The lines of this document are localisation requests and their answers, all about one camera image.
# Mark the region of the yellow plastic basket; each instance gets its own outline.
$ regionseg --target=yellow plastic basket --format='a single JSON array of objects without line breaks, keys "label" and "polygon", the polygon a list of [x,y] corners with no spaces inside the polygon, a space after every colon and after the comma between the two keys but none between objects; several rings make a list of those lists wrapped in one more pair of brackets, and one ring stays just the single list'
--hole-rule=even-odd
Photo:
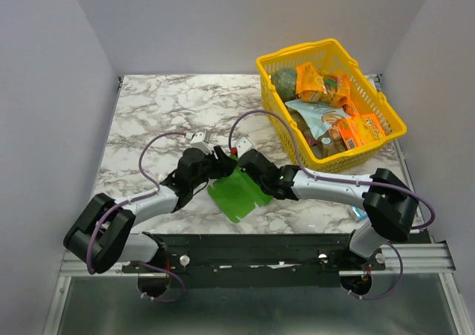
[{"label": "yellow plastic basket", "polygon": [[[317,68],[326,71],[344,71],[350,78],[351,98],[361,114],[376,114],[386,137],[349,151],[338,153],[324,159],[317,159],[312,153],[297,128],[297,123],[290,117],[284,103],[270,82],[270,75],[279,68],[295,67],[305,62],[312,62]],[[403,136],[407,127],[386,101],[386,96],[377,92],[358,68],[358,63],[341,46],[336,39],[320,42],[303,43],[282,49],[277,53],[261,56],[256,61],[261,75],[262,106],[279,114],[287,121],[297,139],[301,159],[310,169],[321,172],[337,173],[369,160],[385,144]],[[275,117],[269,116],[282,145],[287,150],[293,163],[297,163],[292,140],[285,127]]]}]

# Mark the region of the screw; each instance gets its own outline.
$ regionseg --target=screw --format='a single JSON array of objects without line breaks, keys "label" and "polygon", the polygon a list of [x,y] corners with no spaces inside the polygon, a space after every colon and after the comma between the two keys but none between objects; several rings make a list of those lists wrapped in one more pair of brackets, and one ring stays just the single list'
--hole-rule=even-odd
[{"label": "screw", "polygon": [[386,257],[384,257],[382,253],[377,253],[375,256],[375,259],[376,259],[376,262],[378,262],[379,264],[383,264],[386,262]]},{"label": "screw", "polygon": [[187,255],[183,255],[180,257],[180,264],[184,267],[188,266],[190,263],[190,258]]}]

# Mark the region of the marble tabletop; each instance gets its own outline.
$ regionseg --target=marble tabletop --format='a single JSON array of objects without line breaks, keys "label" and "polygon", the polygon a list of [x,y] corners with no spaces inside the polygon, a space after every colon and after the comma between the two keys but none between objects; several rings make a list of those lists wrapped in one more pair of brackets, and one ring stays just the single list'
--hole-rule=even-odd
[{"label": "marble tabletop", "polygon": [[[126,76],[117,101],[95,191],[112,198],[133,195],[152,187],[138,170],[138,158],[146,143],[164,131],[208,129],[212,144],[227,151],[227,137],[242,113],[261,107],[258,75],[159,75]],[[254,114],[238,125],[234,139],[248,137],[278,166],[290,164],[266,116]],[[144,169],[154,177],[176,168],[188,145],[181,137],[159,139],[144,158]],[[344,174],[371,174],[387,168],[404,180],[393,143],[373,159]],[[351,232],[356,223],[348,206],[327,201],[272,200],[256,207],[241,222],[232,223],[203,190],[178,212],[158,215],[136,231],[159,233],[302,233]]]}]

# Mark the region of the purple cable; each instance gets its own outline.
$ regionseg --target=purple cable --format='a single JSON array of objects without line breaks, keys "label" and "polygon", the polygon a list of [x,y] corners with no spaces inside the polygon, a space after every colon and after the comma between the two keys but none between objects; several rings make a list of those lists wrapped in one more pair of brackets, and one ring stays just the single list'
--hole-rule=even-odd
[{"label": "purple cable", "polygon": [[393,249],[393,251],[396,253],[396,256],[398,256],[400,270],[399,270],[399,275],[398,275],[398,279],[397,279],[396,283],[387,292],[385,292],[383,294],[379,294],[378,296],[359,296],[358,294],[349,293],[350,295],[352,295],[355,298],[360,299],[360,300],[379,300],[381,298],[384,298],[385,296],[389,296],[392,292],[394,292],[394,290],[396,290],[398,288],[399,284],[401,283],[402,274],[404,272],[403,271],[403,266],[402,266],[402,257],[401,257],[401,254],[399,253],[399,251],[392,244],[390,244],[388,242],[386,245],[391,247]]},{"label": "purple cable", "polygon": [[304,172],[306,175],[308,175],[312,179],[322,180],[322,181],[330,181],[330,182],[334,182],[334,183],[345,183],[345,184],[367,185],[367,186],[382,186],[382,187],[387,188],[387,189],[394,189],[394,190],[397,190],[398,192],[406,193],[410,197],[421,201],[430,211],[429,221],[423,223],[422,225],[412,227],[413,230],[423,229],[423,228],[431,225],[434,222],[434,220],[436,219],[436,210],[432,207],[432,205],[429,204],[429,202],[425,198],[423,198],[422,196],[417,195],[415,192],[412,192],[412,191],[410,191],[408,189],[405,189],[405,188],[402,188],[400,186],[392,185],[392,184],[379,183],[377,181],[360,181],[360,182],[358,182],[358,181],[352,180],[352,179],[338,179],[338,178],[330,178],[330,177],[323,177],[323,176],[318,176],[318,177],[314,176],[314,174],[309,172],[307,170],[307,168],[305,168],[305,165],[302,163],[302,159],[300,158],[300,151],[298,149],[298,144],[297,144],[297,141],[295,140],[295,136],[292,133],[292,130],[290,129],[290,126],[287,124],[287,122],[284,121],[284,119],[281,116],[279,116],[275,112],[259,109],[259,110],[247,111],[245,114],[240,115],[237,118],[237,120],[234,122],[234,124],[232,125],[231,131],[229,131],[229,139],[228,139],[229,149],[232,148],[232,141],[231,141],[232,132],[235,130],[235,128],[238,125],[239,121],[241,121],[244,117],[249,116],[250,114],[257,114],[257,113],[270,114],[271,116],[277,118],[279,121],[282,122],[282,124],[284,125],[286,130],[289,132],[290,138],[292,139],[292,144],[293,144],[294,149],[295,149],[295,156],[297,157],[298,166],[300,166],[300,169],[302,170],[302,172]]},{"label": "purple cable", "polygon": [[[186,133],[184,133],[184,132],[166,132],[166,133],[159,134],[158,136],[153,138],[150,142],[148,142],[147,145],[145,146],[145,148],[142,150],[142,153],[140,153],[139,170],[140,170],[140,172],[142,173],[142,175],[144,177],[146,177],[149,181],[151,181],[156,186],[157,190],[154,190],[153,192],[149,192],[148,194],[145,194],[145,195],[141,195],[141,196],[137,196],[135,198],[132,198],[130,200],[130,203],[133,203],[135,201],[140,201],[140,200],[143,200],[143,199],[146,199],[146,198],[150,198],[151,196],[156,195],[158,193],[158,189],[160,189],[160,184],[143,170],[142,160],[143,160],[143,156],[145,155],[145,152],[147,152],[147,149],[156,140],[158,140],[161,137],[166,137],[166,136],[171,136],[171,135],[186,136]],[[94,227],[94,231],[92,232],[92,235],[91,235],[91,240],[89,241],[89,244],[88,244],[88,251],[86,253],[86,266],[88,267],[89,274],[95,274],[94,269],[92,268],[92,249],[94,248],[94,242],[96,240],[97,234],[99,233],[99,230],[100,230],[102,224],[104,224],[107,221],[109,215],[112,214],[112,212],[114,212],[115,210],[119,209],[120,207],[122,207],[126,204],[129,204],[129,200],[126,200],[126,201],[123,201],[121,203],[113,205],[109,210],[107,210],[104,213],[104,215],[99,219],[99,221],[97,221],[96,226]]]},{"label": "purple cable", "polygon": [[151,301],[157,302],[157,303],[172,303],[172,302],[176,302],[177,300],[181,299],[185,295],[185,292],[186,292],[185,282],[183,282],[183,280],[178,275],[176,275],[175,273],[170,272],[169,270],[164,270],[163,268],[151,266],[150,264],[147,264],[147,263],[144,263],[144,262],[137,262],[137,264],[139,264],[143,267],[149,268],[151,270],[156,270],[157,272],[166,273],[169,276],[172,276],[173,278],[178,280],[178,282],[181,284],[181,293],[180,293],[180,295],[175,297],[175,298],[172,298],[172,299],[153,298],[153,297],[149,296],[147,293],[142,292],[142,290],[139,288],[139,292],[141,292],[142,295],[146,296]]}]

